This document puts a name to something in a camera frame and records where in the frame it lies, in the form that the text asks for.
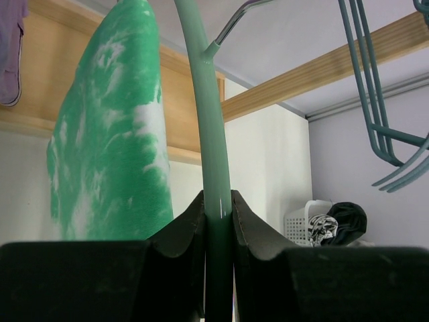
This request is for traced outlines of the green white patterned trousers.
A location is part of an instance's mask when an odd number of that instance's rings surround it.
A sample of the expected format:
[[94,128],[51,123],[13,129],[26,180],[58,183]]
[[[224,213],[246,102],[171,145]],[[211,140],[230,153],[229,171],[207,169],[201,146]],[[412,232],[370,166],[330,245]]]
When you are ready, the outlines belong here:
[[78,63],[47,148],[63,240],[147,239],[173,216],[158,26],[119,1]]

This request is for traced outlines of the mint green hanger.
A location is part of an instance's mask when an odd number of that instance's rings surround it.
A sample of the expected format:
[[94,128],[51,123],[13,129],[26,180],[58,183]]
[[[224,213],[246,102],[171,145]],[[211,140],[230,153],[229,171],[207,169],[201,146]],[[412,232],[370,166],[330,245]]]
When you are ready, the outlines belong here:
[[190,63],[200,138],[207,217],[206,321],[231,321],[233,317],[233,206],[225,123],[213,58],[239,20],[260,5],[264,1],[244,2],[220,34],[208,42],[196,2],[175,2]]

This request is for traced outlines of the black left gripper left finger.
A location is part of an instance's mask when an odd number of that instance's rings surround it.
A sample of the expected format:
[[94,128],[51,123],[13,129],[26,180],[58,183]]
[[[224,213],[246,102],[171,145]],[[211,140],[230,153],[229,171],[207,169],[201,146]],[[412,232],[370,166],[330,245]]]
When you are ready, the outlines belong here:
[[2,321],[199,321],[204,197],[144,241],[1,247]]

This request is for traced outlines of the purple trousers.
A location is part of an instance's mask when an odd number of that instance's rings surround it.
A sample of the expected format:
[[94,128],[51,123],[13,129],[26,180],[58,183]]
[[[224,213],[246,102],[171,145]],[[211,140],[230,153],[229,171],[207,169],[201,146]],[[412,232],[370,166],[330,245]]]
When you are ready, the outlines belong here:
[[1,105],[12,107],[21,97],[21,50],[28,1],[1,1]]

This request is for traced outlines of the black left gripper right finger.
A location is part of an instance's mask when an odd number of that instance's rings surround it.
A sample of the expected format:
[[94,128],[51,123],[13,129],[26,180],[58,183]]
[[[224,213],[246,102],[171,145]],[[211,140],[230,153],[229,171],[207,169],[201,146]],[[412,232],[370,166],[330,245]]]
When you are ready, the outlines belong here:
[[428,320],[428,250],[297,246],[231,197],[240,321]]

